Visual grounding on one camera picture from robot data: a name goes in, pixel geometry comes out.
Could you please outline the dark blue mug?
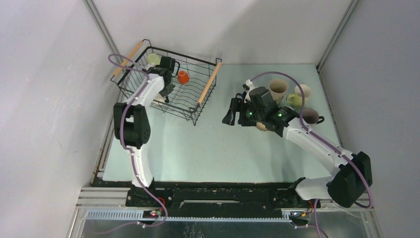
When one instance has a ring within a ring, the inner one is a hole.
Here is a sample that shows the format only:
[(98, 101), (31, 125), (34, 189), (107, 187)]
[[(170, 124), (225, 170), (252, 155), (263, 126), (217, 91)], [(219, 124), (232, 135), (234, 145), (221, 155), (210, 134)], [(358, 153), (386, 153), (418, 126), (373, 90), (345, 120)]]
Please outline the dark blue mug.
[(236, 98), (241, 98), (242, 100), (248, 100), (249, 99), (249, 95), (247, 91), (244, 91), (242, 93), (237, 93), (235, 95)]

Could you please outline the cream speckled mug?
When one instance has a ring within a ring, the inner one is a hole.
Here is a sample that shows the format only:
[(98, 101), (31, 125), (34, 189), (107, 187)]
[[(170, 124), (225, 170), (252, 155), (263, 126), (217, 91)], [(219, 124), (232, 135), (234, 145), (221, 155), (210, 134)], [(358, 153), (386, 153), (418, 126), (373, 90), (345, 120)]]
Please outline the cream speckled mug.
[(261, 123), (261, 122), (257, 122), (257, 123), (256, 123), (256, 128), (257, 128), (259, 131), (262, 131), (262, 132), (266, 132), (266, 131), (268, 131), (268, 129), (266, 128), (266, 126), (265, 126), (263, 123)]

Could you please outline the white ribbed mug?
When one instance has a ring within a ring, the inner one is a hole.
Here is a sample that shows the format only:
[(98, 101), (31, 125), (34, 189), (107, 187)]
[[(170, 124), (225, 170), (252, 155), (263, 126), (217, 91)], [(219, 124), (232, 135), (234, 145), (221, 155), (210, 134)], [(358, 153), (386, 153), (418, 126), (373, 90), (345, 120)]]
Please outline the white ribbed mug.
[(169, 97), (168, 96), (163, 96), (161, 93), (157, 93), (157, 95), (154, 98), (154, 101), (160, 102), (160, 103), (169, 103)]

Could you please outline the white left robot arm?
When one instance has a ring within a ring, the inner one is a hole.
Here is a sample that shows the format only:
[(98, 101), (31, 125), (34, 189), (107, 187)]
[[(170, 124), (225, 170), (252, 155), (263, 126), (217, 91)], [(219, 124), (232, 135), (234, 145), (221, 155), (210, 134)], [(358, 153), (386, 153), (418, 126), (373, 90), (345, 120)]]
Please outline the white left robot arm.
[(148, 188), (154, 177), (152, 175), (148, 155), (148, 141), (151, 136), (151, 126), (147, 111), (157, 98), (163, 99), (173, 91), (172, 82), (176, 60), (162, 56), (158, 64), (150, 62), (146, 66), (133, 65), (127, 67), (120, 64), (119, 68), (136, 71), (144, 75), (138, 89), (123, 103), (113, 107), (115, 137), (127, 152), (132, 167), (132, 184), (143, 187), (137, 199), (144, 206), (152, 206), (157, 199), (154, 190)]

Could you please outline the lilac mug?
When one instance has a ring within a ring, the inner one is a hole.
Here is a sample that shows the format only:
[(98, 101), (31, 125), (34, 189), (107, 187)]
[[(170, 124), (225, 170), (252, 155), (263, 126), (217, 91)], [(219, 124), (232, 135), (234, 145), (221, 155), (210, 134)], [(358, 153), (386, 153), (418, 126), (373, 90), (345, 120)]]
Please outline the lilac mug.
[(304, 108), (302, 110), (302, 118), (310, 126), (321, 124), (325, 121), (324, 116), (320, 116), (316, 110), (311, 108)]

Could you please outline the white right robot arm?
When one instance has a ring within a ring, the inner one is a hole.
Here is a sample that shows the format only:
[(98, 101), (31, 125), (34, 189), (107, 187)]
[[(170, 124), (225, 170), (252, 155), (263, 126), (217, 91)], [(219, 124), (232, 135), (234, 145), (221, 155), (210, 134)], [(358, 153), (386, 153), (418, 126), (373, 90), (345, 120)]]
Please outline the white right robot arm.
[(299, 114), (289, 106), (279, 107), (265, 87), (256, 87), (250, 81), (245, 91), (231, 99), (222, 123), (233, 126), (255, 126), (261, 123), (268, 131), (285, 138), (318, 160), (329, 172), (328, 177), (300, 178), (288, 193), (294, 207), (303, 206), (312, 199), (331, 199), (349, 208), (372, 185), (371, 163), (364, 152), (354, 154), (333, 144), (316, 133)]

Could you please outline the floral painted ceramic mug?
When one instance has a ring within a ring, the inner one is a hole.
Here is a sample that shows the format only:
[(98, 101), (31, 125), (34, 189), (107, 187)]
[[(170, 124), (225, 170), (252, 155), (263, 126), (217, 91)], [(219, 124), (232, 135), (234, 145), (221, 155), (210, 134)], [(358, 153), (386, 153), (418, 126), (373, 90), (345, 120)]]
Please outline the floral painted ceramic mug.
[(273, 100), (279, 106), (288, 91), (288, 83), (283, 79), (273, 79), (269, 82), (268, 89)]

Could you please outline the pale yellow mug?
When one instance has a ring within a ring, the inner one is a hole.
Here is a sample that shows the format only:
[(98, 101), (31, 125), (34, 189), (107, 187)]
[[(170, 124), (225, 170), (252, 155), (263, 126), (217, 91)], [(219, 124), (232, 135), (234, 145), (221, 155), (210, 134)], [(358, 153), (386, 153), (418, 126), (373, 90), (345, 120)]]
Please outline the pale yellow mug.
[[(305, 84), (300, 84), (302, 90), (303, 90), (303, 95), (305, 96), (304, 98), (304, 104), (306, 104), (309, 100), (309, 98), (312, 95), (312, 89), (305, 85)], [(289, 94), (286, 97), (286, 102), (290, 104), (291, 107), (295, 108), (295, 109), (299, 109), (302, 107), (302, 102), (303, 102), (303, 97), (302, 97), (302, 93), (301, 90), (298, 86), (295, 87), (294, 89), (294, 93)]]

